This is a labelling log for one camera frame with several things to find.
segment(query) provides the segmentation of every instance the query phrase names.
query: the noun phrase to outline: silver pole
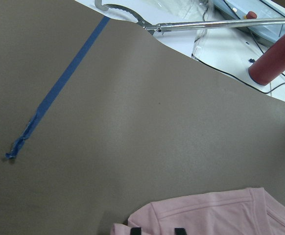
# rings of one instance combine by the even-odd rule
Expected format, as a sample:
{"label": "silver pole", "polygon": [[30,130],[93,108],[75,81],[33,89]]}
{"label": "silver pole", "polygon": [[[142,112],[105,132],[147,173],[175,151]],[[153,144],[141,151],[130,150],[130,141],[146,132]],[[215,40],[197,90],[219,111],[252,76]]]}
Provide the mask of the silver pole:
{"label": "silver pole", "polygon": [[269,24],[285,24],[285,18],[186,22],[186,23],[158,23],[156,25],[151,25],[151,26],[146,25],[144,28],[147,31],[170,32],[170,31],[182,31],[182,30],[198,30],[206,28],[236,28],[236,27],[259,26],[259,25],[269,25]]}

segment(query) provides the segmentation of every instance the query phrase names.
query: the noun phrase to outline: folded clothing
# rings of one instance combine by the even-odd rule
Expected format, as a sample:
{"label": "folded clothing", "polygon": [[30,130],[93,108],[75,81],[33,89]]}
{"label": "folded clothing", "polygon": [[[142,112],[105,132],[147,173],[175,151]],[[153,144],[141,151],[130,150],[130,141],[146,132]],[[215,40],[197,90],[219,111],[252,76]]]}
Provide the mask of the folded clothing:
{"label": "folded clothing", "polygon": [[285,207],[263,188],[212,192],[152,202],[130,215],[128,226],[114,224],[111,235],[285,235]]}

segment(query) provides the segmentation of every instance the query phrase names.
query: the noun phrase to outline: small black object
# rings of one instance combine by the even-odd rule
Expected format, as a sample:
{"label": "small black object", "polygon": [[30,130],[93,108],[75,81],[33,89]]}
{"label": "small black object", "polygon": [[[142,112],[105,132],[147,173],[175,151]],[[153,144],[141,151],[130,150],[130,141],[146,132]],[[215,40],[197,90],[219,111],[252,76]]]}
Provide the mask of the small black object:
{"label": "small black object", "polygon": [[141,228],[131,228],[130,235],[142,235],[142,229]]}
{"label": "small black object", "polygon": [[175,235],[187,235],[186,230],[184,228],[175,228]]}

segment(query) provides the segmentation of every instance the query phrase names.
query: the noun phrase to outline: red tube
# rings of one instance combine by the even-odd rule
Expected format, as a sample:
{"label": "red tube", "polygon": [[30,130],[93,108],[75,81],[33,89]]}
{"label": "red tube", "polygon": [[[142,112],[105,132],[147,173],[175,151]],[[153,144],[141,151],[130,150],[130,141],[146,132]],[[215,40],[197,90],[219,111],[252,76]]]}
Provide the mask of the red tube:
{"label": "red tube", "polygon": [[267,85],[284,70],[285,34],[249,67],[248,72],[255,82]]}

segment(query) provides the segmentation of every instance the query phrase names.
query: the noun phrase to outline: blue tape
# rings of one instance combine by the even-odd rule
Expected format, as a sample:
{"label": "blue tape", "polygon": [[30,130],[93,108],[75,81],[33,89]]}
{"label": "blue tape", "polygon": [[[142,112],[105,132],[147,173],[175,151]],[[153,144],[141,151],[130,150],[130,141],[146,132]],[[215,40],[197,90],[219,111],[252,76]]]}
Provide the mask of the blue tape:
{"label": "blue tape", "polygon": [[31,118],[29,121],[27,127],[25,128],[24,132],[21,134],[21,136],[13,143],[13,147],[11,149],[10,153],[6,153],[5,156],[8,159],[16,158],[18,152],[22,148],[22,146],[25,143],[25,140],[28,139],[31,135],[31,133],[35,130],[36,126],[40,122],[40,120],[43,118],[53,101],[56,99],[56,97],[61,92],[62,88],[65,86],[67,81],[70,79],[80,62],[83,60],[85,55],[87,54],[88,50],[92,47],[94,42],[96,41],[99,34],[102,32],[104,27],[107,25],[109,21],[109,17],[104,16],[103,19],[100,21],[100,23],[97,25],[95,30],[92,32],[90,37],[87,39],[83,47],[79,50],[79,52],[75,55],[74,59],[71,61],[69,66],[66,68],[66,70],[63,72],[59,80],[54,84],[54,86],[51,88],[49,93],[46,95],[44,100],[40,103],[40,105],[37,108],[36,114]]}

